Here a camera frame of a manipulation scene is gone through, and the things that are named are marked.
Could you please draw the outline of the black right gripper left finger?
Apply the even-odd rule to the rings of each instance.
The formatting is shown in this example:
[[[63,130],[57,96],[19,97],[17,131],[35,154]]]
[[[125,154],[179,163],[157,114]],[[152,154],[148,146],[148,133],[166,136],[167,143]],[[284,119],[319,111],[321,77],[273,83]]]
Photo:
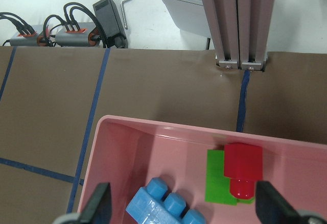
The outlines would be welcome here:
[[[80,212],[64,214],[55,223],[110,223],[112,217],[112,198],[110,183],[99,183],[84,209]]]

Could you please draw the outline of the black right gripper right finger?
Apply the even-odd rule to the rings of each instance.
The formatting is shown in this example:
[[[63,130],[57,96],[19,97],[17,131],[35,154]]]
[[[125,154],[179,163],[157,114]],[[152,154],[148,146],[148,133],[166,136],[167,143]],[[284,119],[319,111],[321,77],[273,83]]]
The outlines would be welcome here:
[[[300,214],[268,181],[258,181],[255,213],[260,223],[326,223],[315,214]]]

